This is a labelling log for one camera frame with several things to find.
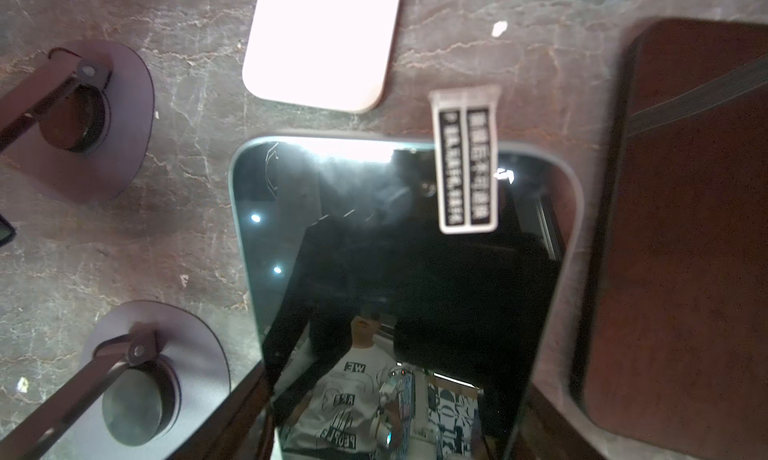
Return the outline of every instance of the label tag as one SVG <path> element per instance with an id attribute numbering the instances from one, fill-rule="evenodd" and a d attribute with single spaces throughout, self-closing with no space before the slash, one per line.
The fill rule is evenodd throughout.
<path id="1" fill-rule="evenodd" d="M 496 104 L 501 89 L 429 93 L 435 129 L 440 231 L 486 233 L 498 226 Z"/>

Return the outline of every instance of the white t-shirt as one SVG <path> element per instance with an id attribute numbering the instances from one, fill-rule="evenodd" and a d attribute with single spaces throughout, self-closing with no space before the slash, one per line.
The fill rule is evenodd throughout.
<path id="1" fill-rule="evenodd" d="M 395 360 L 376 345 L 351 348 L 312 389 L 310 404 L 283 448 L 374 452 L 371 421 L 379 407 L 379 388 L 394 367 Z"/>

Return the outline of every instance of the metal arm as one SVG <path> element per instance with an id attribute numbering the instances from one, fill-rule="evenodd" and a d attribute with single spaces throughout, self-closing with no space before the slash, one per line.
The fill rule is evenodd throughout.
<path id="1" fill-rule="evenodd" d="M 43 66 L 0 98 L 0 153 L 78 86 L 104 90 L 110 74 L 103 63 L 52 50 Z"/>
<path id="2" fill-rule="evenodd" d="M 0 442 L 0 458 L 40 458 L 121 373 L 157 356 L 154 331 L 105 341 L 85 367 Z"/>

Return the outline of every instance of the metal disc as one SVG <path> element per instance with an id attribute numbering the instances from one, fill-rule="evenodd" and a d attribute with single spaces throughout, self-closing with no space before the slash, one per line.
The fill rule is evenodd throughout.
<path id="1" fill-rule="evenodd" d="M 77 40 L 62 47 L 80 56 L 108 56 L 112 62 L 104 89 L 110 111 L 106 136 L 91 151 L 73 153 L 50 145 L 35 126 L 4 154 L 46 196 L 102 202 L 123 191 L 144 161 L 154 115 L 152 79 L 139 55 L 118 42 Z"/>
<path id="2" fill-rule="evenodd" d="M 178 411 L 167 427 L 140 446 L 115 439 L 104 421 L 104 396 L 72 426 L 74 444 L 83 460 L 161 460 L 173 453 L 230 393 L 230 373 L 216 335 L 188 311 L 156 301 L 130 301 L 98 321 L 85 342 L 80 367 L 91 361 L 102 341 L 128 333 L 135 325 L 157 332 L 160 359 L 173 370 Z"/>

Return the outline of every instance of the marble surface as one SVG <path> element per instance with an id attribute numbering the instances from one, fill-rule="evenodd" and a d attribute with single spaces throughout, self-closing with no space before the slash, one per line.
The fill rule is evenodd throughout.
<path id="1" fill-rule="evenodd" d="M 684 458 L 599 431 L 566 390 L 622 49 L 654 18 L 768 23 L 768 0 L 402 0 L 384 97 L 359 115 L 277 104 L 240 79 L 256 0 L 0 0 L 0 94 L 73 38 L 123 42 L 154 79 L 157 119 L 136 179 L 109 202 L 56 203 L 0 160 L 0 436 L 75 371 L 100 315 L 156 299 L 203 318 L 239 381 L 259 359 L 227 191 L 235 149 L 277 129 L 431 134 L 427 92 L 502 85 L 502 138 L 568 161 L 587 217 L 555 302 L 537 385 L 610 458 Z M 508 23 L 499 37 L 494 24 Z M 26 392 L 17 389 L 27 378 Z M 66 436 L 47 458 L 75 458 Z"/>

